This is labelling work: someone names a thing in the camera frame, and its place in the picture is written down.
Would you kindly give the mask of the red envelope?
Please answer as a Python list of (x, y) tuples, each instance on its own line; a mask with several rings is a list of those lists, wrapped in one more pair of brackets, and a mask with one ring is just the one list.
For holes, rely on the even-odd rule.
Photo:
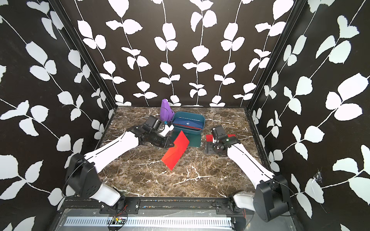
[(161, 161), (169, 168), (169, 170), (173, 170), (188, 146), (189, 140), (181, 131), (174, 141), (174, 147), (168, 149)]
[[(228, 137), (235, 137), (235, 134), (228, 134)], [(206, 135), (206, 141), (207, 142), (214, 142), (214, 138), (212, 135)]]

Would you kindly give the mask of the teal plastic storage box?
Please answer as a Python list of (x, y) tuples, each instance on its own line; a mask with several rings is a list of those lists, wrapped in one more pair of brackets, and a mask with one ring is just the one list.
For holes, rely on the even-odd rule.
[(201, 147), (201, 138), (202, 138), (202, 133), (203, 133), (203, 130), (205, 127), (205, 121), (206, 121), (205, 117), (200, 114), (179, 111), (174, 114), (172, 122), (175, 118), (178, 118), (178, 117), (189, 118), (189, 119), (194, 119), (194, 120), (203, 122), (203, 129), (200, 131), (194, 131), (194, 130), (179, 128), (179, 127), (174, 126), (174, 132), (176, 134), (175, 137), (177, 137), (177, 135), (182, 131), (189, 140), (189, 146)]

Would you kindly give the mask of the blue envelope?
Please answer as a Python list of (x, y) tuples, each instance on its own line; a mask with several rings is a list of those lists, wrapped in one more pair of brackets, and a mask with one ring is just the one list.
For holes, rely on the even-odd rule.
[(200, 131), (203, 129), (203, 122), (189, 118), (178, 117), (175, 118), (172, 123), (176, 127), (194, 131)]

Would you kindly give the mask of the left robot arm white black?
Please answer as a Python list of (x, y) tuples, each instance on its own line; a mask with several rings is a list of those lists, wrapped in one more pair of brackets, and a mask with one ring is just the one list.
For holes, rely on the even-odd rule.
[(142, 125), (128, 128), (122, 135), (92, 152), (71, 157), (67, 168), (65, 185), (62, 192), (70, 187), (83, 199), (94, 199), (107, 206), (115, 206), (124, 199), (120, 192), (102, 183), (98, 174), (111, 162), (126, 152), (150, 143), (159, 148), (174, 147), (168, 134), (174, 125), (154, 116), (149, 116)]

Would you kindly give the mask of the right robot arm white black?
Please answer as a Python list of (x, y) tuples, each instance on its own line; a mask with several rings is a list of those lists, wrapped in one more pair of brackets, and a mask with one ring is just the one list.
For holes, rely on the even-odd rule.
[(287, 180), (276, 176), (260, 164), (235, 136), (228, 136), (223, 126), (211, 129), (212, 141), (207, 144), (207, 152), (227, 155), (246, 174), (255, 192), (240, 191), (230, 196), (231, 209), (255, 212), (268, 222), (293, 211), (290, 188)]

